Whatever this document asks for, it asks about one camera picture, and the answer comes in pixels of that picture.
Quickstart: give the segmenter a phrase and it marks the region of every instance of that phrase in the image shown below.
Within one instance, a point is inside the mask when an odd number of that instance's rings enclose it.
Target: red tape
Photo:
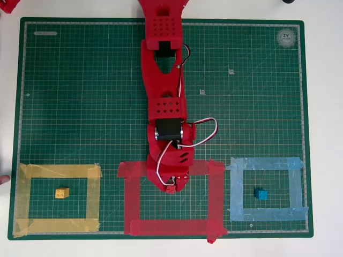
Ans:
[[[125,177],[124,233],[132,236],[200,236],[209,243],[228,231],[223,227],[224,171],[221,162],[195,160],[189,175],[209,175],[208,219],[206,220],[141,220],[140,177],[146,176],[146,162],[122,162],[118,177]]]

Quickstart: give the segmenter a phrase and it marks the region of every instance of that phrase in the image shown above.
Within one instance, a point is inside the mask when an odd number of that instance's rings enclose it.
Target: blue tape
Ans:
[[[243,217],[235,221],[302,221],[309,207],[282,209],[244,209]]]
[[[300,169],[288,170],[289,176],[289,206],[302,207],[301,173]]]
[[[231,158],[230,219],[243,217],[243,159]]]
[[[308,207],[302,207],[301,172],[298,157],[231,158],[230,220],[231,221],[301,221]],[[288,170],[290,208],[243,209],[243,170]]]
[[[301,169],[304,164],[298,157],[238,158],[243,160],[244,170],[288,170]]]

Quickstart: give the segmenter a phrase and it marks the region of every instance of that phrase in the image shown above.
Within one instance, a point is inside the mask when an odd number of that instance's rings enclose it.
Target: black object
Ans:
[[[181,118],[157,119],[156,137],[159,141],[181,140]]]
[[[175,50],[170,48],[170,41],[159,41],[159,50],[155,51],[156,57],[175,57]]]

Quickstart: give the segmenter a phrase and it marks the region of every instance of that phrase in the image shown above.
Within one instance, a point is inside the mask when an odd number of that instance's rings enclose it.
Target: white surface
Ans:
[[[315,236],[307,239],[8,241],[10,183],[0,186],[0,256],[343,256],[343,1],[190,0],[183,18],[305,22]],[[0,173],[12,162],[21,17],[142,17],[136,0],[22,0],[0,17]]]

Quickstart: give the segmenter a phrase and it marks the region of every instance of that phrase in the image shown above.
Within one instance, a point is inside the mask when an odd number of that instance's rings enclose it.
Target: mat border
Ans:
[[[11,198],[10,198],[10,210],[9,210],[9,227],[8,227],[8,239],[9,240],[40,240],[40,239],[198,239],[206,238],[204,236],[194,236],[194,237],[185,237],[185,236],[176,236],[176,237],[133,237],[128,235],[123,235],[118,232],[117,234],[94,234],[91,235],[66,235],[64,233],[59,233],[57,235],[28,235],[21,238],[14,239],[13,237],[13,218],[14,218],[14,193],[16,191],[16,176],[17,176],[17,154],[20,150],[18,147],[18,140],[20,136],[19,128],[21,127],[20,123],[20,102],[21,99],[21,78],[23,70],[23,49],[24,46],[24,36],[25,36],[25,25],[26,22],[144,22],[143,18],[33,18],[33,17],[23,17],[20,20],[20,39],[19,39],[19,55],[18,55],[18,74],[17,74],[17,93],[16,93],[16,108],[15,108],[15,121],[14,121],[14,138],[13,138],[13,157],[12,157],[12,183],[11,183]],[[300,50],[301,50],[301,63],[302,63],[302,90],[303,90],[303,105],[304,105],[304,141],[305,141],[305,157],[306,157],[306,183],[307,183],[307,201],[308,201],[308,232],[273,232],[269,233],[267,231],[260,233],[245,233],[244,231],[233,231],[230,232],[223,238],[309,238],[314,235],[313,227],[313,212],[312,212],[312,195],[311,195],[311,172],[310,172],[310,143],[309,143],[309,121],[308,121],[308,98],[307,98],[307,78],[306,78],[306,59],[305,59],[305,32],[304,32],[304,22],[300,20],[225,20],[225,19],[183,19],[183,23],[197,23],[201,24],[255,24],[255,25],[283,25],[289,26],[299,26],[300,28]]]

